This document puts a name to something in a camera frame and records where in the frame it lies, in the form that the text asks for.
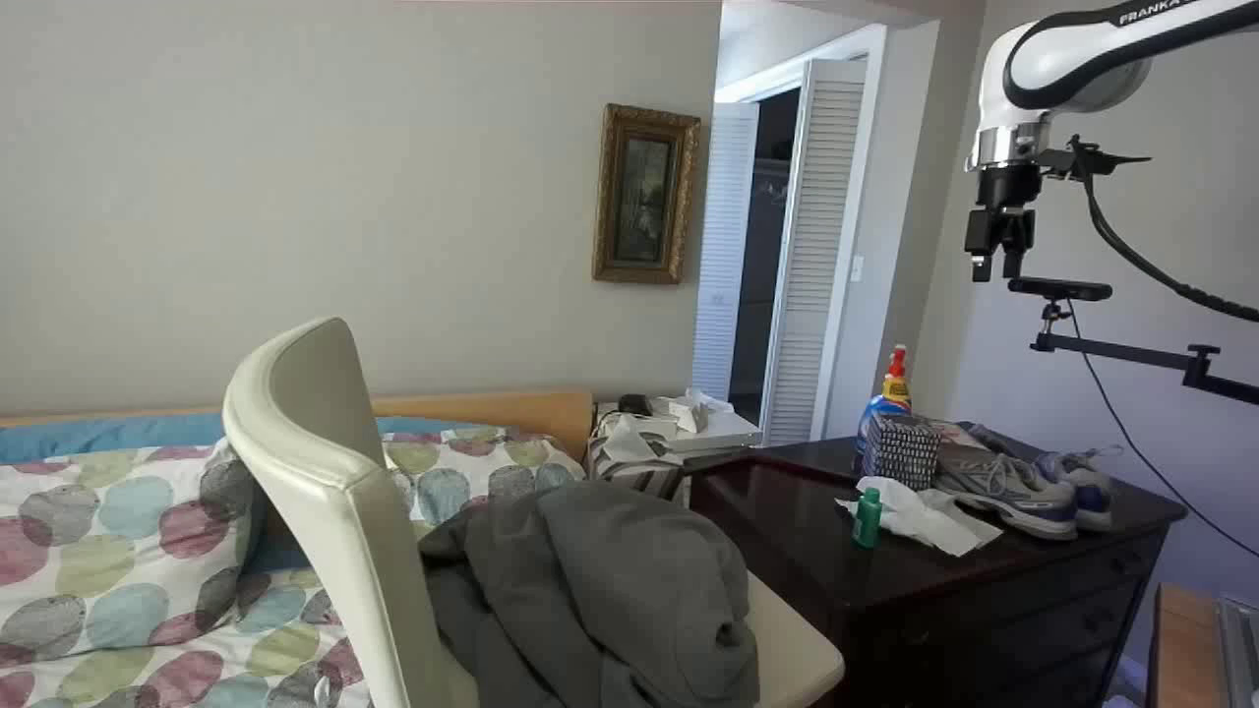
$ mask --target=chair backrest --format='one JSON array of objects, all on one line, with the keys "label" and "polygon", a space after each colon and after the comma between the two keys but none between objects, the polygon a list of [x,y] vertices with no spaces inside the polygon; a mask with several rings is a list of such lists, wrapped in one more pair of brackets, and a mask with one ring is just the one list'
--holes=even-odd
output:
[{"label": "chair backrest", "polygon": [[225,428],[322,577],[375,703],[455,703],[459,670],[438,639],[406,500],[381,468],[351,327],[318,318],[254,352],[234,375]]}]

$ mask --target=picture frame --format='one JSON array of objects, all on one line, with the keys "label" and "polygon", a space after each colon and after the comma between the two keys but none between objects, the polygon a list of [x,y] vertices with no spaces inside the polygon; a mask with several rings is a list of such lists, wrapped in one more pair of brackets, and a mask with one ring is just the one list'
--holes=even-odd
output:
[{"label": "picture frame", "polygon": [[701,120],[608,106],[593,278],[682,282]]}]

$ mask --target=black cable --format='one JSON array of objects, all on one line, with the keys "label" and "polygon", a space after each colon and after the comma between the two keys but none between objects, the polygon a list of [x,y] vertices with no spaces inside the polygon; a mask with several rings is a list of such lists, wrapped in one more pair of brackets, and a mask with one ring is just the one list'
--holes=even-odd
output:
[{"label": "black cable", "polygon": [[1174,291],[1175,291],[1179,299],[1190,299],[1190,304],[1202,304],[1202,307],[1221,312],[1221,315],[1233,315],[1233,318],[1259,321],[1259,312],[1257,312],[1257,307],[1221,299],[1221,297],[1202,291],[1202,287],[1194,287],[1194,282],[1179,282],[1179,278],[1174,278],[1169,272],[1161,272],[1158,264],[1148,264],[1137,249],[1128,249],[1128,244],[1111,227],[1111,222],[1106,222],[1106,211],[1103,211],[1103,206],[1099,206],[1099,188],[1095,188],[1095,176],[1090,176],[1090,175],[1082,176],[1082,186],[1085,186],[1085,197],[1090,197],[1090,217],[1095,217],[1099,235],[1103,235],[1119,255],[1127,255],[1137,272],[1145,272],[1148,278],[1174,287]]},{"label": "black cable", "polygon": [[1085,361],[1085,369],[1090,369],[1090,377],[1095,377],[1095,386],[1099,386],[1099,392],[1103,392],[1103,405],[1106,405],[1111,422],[1119,424],[1119,433],[1127,438],[1127,445],[1143,456],[1143,466],[1145,466],[1202,525],[1207,525],[1221,538],[1228,538],[1228,544],[1240,546],[1244,554],[1259,559],[1259,552],[1257,552],[1250,544],[1234,538],[1234,535],[1233,535],[1228,529],[1221,529],[1207,513],[1202,513],[1202,508],[1137,450],[1127,418],[1115,409],[1115,400],[1111,400],[1111,392],[1106,392],[1106,386],[1103,386],[1103,377],[1099,377],[1099,369],[1095,369],[1095,358],[1090,358],[1090,353],[1078,353],[1078,358]]}]

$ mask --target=white wall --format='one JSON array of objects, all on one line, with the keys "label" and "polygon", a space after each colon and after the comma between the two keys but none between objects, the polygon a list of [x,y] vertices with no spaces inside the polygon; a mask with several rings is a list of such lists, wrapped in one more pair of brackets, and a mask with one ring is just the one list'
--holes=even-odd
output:
[{"label": "white wall", "polygon": [[[989,40],[1055,9],[1095,5],[993,5],[983,21]],[[1111,152],[1148,152],[1148,164],[1103,176],[1099,186],[1115,227],[1179,278],[1250,307],[1259,307],[1257,70],[1259,34],[1228,34],[1164,55],[1127,106],[1055,122],[1057,142],[1082,135]],[[998,282],[970,282],[970,255],[962,244],[970,206],[977,201],[972,188],[972,176],[953,171],[949,217],[942,223],[942,253],[913,367],[922,409],[979,418],[1048,450],[1120,445],[1078,353],[1026,352],[1044,304],[1015,299]],[[1078,307],[1085,336],[1158,352],[1217,342],[1228,352],[1221,375],[1259,382],[1259,331],[1207,315],[1120,264],[1095,235],[1078,186],[1050,186],[1034,210],[1040,235],[1026,272],[1106,278],[1119,287],[1111,304]],[[1099,369],[1137,445],[1174,477],[1174,484],[1259,546],[1259,409],[1194,392],[1169,369],[1127,361],[1099,361]],[[1137,456],[1111,460],[1119,477],[1158,488]],[[1174,530],[1161,559],[1161,581],[1259,598],[1257,559],[1221,544],[1202,519]],[[1137,630],[1128,652],[1145,656],[1145,641],[1148,627]]]},{"label": "white wall", "polygon": [[591,278],[604,106],[709,114],[715,0],[0,0],[0,409],[218,400],[347,315],[381,392],[684,382]]},{"label": "white wall", "polygon": [[778,62],[790,62],[823,42],[834,42],[866,21],[840,17],[827,9],[795,9],[777,0],[745,0],[753,21],[740,26],[730,26],[720,40],[720,62],[715,62],[715,85],[731,85],[748,76],[770,70]]}]

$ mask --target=white cloth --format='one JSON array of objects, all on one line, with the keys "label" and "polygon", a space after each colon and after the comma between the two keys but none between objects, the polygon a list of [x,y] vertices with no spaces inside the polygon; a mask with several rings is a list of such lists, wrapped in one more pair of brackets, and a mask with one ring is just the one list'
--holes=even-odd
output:
[{"label": "white cloth", "polygon": [[929,488],[929,493],[913,493],[907,484],[897,484],[895,477],[861,477],[857,493],[879,488],[882,500],[882,529],[907,538],[918,538],[925,546],[935,546],[953,559],[989,546],[993,538],[998,538],[998,529],[966,517],[953,497]]},{"label": "white cloth", "polygon": [[715,400],[701,388],[684,388],[682,397],[665,397],[671,418],[677,424],[674,438],[665,438],[665,454],[697,460],[697,456],[720,456],[735,450],[760,445],[760,428],[735,413],[735,405]]}]

